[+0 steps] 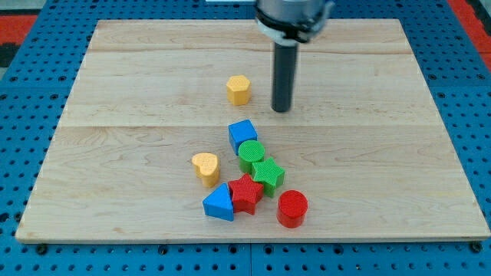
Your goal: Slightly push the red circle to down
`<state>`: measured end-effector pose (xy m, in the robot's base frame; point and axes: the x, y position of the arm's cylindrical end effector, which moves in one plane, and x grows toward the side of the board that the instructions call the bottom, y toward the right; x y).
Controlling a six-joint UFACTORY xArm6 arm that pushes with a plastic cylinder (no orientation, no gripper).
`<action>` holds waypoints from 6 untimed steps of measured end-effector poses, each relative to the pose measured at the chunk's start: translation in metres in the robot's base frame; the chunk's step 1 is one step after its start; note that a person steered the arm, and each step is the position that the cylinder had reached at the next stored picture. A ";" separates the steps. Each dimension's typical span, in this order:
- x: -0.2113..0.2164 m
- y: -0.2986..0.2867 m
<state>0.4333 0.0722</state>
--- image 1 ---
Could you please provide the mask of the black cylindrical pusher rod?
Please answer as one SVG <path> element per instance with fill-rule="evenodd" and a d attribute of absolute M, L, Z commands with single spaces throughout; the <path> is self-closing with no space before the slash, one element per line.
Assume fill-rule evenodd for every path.
<path fill-rule="evenodd" d="M 275 43 L 272 75 L 272 102 L 275 112 L 288 112 L 292 106 L 298 46 Z"/>

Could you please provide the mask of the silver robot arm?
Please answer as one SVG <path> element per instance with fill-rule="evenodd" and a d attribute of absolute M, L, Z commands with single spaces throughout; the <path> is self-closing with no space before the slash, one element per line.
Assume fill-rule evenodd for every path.
<path fill-rule="evenodd" d="M 258 0 L 255 21 L 272 40 L 271 108 L 290 111 L 293 103 L 298 46 L 318 36 L 335 3 L 327 0 Z"/>

